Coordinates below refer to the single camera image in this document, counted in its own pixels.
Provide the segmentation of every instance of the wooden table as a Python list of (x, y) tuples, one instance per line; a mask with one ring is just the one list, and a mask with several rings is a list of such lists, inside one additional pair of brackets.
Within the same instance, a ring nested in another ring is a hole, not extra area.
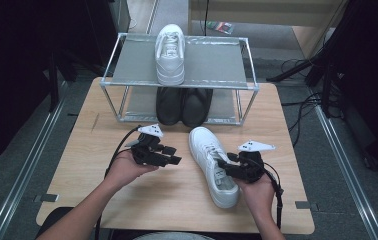
[[(44, 202), (37, 216), (41, 225), (57, 207), (76, 206), (103, 179), (112, 153), (137, 123), (117, 122), (106, 97), (93, 81), (73, 132), (55, 172), (49, 194), (58, 194), (57, 202)], [(111, 87), (117, 100), (124, 87)], [(242, 100), (251, 93), (241, 93)], [(307, 201), (297, 161), (280, 105), (277, 89), (260, 84), (260, 91), (243, 126), (205, 125), (216, 134), (226, 151), (237, 153), (247, 140), (273, 144), (276, 150), (263, 152), (265, 162), (278, 171), (283, 194), (282, 232), (310, 234), (314, 223), (310, 209), (297, 209), (295, 202)], [(177, 149), (179, 165), (167, 165), (136, 179), (120, 190), (102, 215), (103, 228), (207, 232), (258, 232), (243, 197), (235, 207), (215, 206), (202, 170), (193, 160), (188, 146), (190, 128), (178, 123), (161, 126), (161, 143)], [(128, 141), (135, 140), (134, 133)], [(276, 200), (273, 217), (276, 217)]]

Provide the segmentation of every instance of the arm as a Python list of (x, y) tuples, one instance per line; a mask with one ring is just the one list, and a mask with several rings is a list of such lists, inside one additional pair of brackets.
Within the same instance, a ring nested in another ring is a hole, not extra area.
[(233, 179), (242, 189), (246, 204), (254, 218), (263, 240), (285, 239), (271, 215), (271, 205), (275, 194), (270, 178), (264, 174), (255, 183), (247, 184)]
[(38, 239), (88, 239), (93, 226), (114, 194), (142, 174), (157, 169), (155, 166), (136, 164), (133, 155), (128, 151), (120, 153), (106, 178)]

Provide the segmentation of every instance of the black shoe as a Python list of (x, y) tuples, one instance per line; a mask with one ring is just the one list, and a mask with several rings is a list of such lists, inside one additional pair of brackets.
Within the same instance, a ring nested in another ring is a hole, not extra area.
[(174, 125), (180, 120), (184, 89), (159, 87), (157, 90), (157, 119), (164, 125)]
[(212, 89), (189, 88), (186, 90), (183, 107), (182, 122), (188, 127), (199, 127), (205, 122), (210, 111)]

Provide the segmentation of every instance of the white controller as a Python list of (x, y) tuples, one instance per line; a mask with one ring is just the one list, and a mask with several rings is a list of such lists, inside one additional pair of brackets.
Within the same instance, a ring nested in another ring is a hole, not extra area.
[(276, 147), (274, 145), (264, 144), (256, 141), (249, 140), (248, 142), (240, 145), (238, 147), (239, 151), (245, 152), (257, 152), (265, 150), (274, 150)]
[(146, 133), (155, 137), (163, 137), (164, 134), (162, 133), (160, 126), (157, 124), (146, 126), (146, 127), (140, 127), (137, 129), (141, 133)]

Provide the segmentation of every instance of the hand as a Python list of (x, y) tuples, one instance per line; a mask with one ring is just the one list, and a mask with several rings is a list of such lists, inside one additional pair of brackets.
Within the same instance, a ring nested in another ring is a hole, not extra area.
[(133, 154), (130, 151), (123, 151), (115, 158), (104, 182), (118, 191), (133, 182), (137, 177), (155, 171), (158, 168), (151, 165), (139, 165), (133, 159)]
[(282, 232), (273, 221), (271, 205), (275, 194), (271, 179), (267, 174), (254, 183), (245, 183), (240, 179), (233, 179), (242, 189), (246, 204), (254, 217), (255, 224), (264, 240), (285, 239)]
[(261, 217), (271, 217), (271, 205), (273, 203), (274, 189), (271, 185), (271, 179), (267, 174), (254, 183), (246, 183), (240, 179), (233, 179), (241, 188), (245, 197), (246, 204), (254, 214), (254, 211)]

